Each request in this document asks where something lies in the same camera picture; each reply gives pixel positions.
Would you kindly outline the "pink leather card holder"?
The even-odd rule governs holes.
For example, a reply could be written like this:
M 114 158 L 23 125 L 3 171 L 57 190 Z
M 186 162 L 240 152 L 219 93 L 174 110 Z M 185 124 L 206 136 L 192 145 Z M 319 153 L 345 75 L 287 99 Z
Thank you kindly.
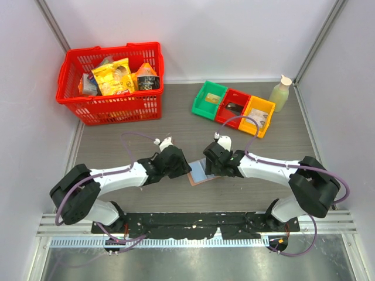
M 197 186 L 207 181 L 220 178 L 220 176 L 215 176 L 213 174 L 207 175 L 205 173 L 206 159 L 196 160 L 190 162 L 189 166 L 191 168 L 190 173 L 187 174 L 191 186 Z

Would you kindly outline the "white VIP credit card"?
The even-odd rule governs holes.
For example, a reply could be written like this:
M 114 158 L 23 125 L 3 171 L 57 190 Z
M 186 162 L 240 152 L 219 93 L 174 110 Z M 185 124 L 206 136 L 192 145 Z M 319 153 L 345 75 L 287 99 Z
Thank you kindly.
M 259 128 L 262 128 L 267 122 L 268 113 L 256 108 L 252 108 L 248 113 L 248 117 L 255 120 Z

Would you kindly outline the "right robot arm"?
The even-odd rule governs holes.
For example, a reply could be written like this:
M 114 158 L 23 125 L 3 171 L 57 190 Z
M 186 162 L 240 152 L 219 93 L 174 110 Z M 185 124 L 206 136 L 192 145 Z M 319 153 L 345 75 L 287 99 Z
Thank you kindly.
M 314 157 L 306 156 L 301 161 L 275 160 L 243 150 L 233 152 L 217 140 L 203 154 L 207 174 L 263 179 L 291 189 L 291 196 L 275 199 L 264 214 L 264 224 L 271 231 L 280 230 L 300 215 L 325 218 L 340 190 L 336 177 Z

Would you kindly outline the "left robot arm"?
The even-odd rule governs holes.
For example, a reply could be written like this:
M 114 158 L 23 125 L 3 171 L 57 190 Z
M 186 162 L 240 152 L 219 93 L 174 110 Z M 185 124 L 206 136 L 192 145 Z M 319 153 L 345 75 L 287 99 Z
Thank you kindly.
M 119 233 L 127 223 L 125 213 L 116 202 L 101 201 L 99 196 L 154 184 L 164 177 L 174 179 L 190 171 L 182 150 L 174 145 L 123 167 L 96 170 L 85 164 L 76 165 L 50 191 L 57 208 L 55 223 L 73 225 L 89 220 L 111 233 Z

